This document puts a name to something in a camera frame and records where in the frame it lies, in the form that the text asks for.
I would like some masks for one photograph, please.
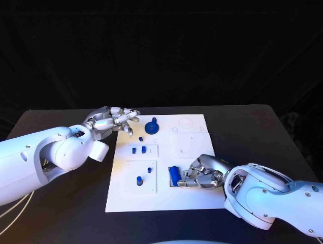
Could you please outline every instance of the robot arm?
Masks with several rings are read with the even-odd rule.
[[[224,186],[224,206],[253,226],[268,230],[280,218],[309,236],[323,239],[322,183],[293,181],[261,165],[232,167],[225,160],[201,155],[178,185],[205,189]]]
[[[81,125],[57,127],[0,142],[0,206],[77,169],[91,157],[103,161],[108,145],[100,142],[113,131],[133,136],[127,120],[139,122],[139,111],[103,107]]]

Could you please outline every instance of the small blue part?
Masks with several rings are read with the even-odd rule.
[[[178,166],[170,167],[170,179],[172,179],[172,185],[178,187],[178,181],[182,180]]]
[[[142,179],[142,177],[140,177],[140,176],[137,177],[137,185],[139,185],[139,186],[142,186],[142,185],[143,185],[143,179]]]
[[[146,124],[146,132],[150,135],[155,135],[159,132],[159,125],[157,125],[157,120],[153,118],[153,121]]]

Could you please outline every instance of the dark gray table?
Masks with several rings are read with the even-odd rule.
[[[137,108],[143,114],[205,114],[218,156],[237,165],[255,162],[293,179],[317,181],[300,151],[267,105]],[[29,110],[9,138],[80,124],[93,109]],[[253,227],[225,209],[106,213],[117,133],[101,163],[88,159],[41,188],[0,243],[153,243],[199,239],[230,243],[317,243],[289,223],[268,231]],[[13,203],[0,207],[0,214]],[[0,219],[0,231],[22,207]]]

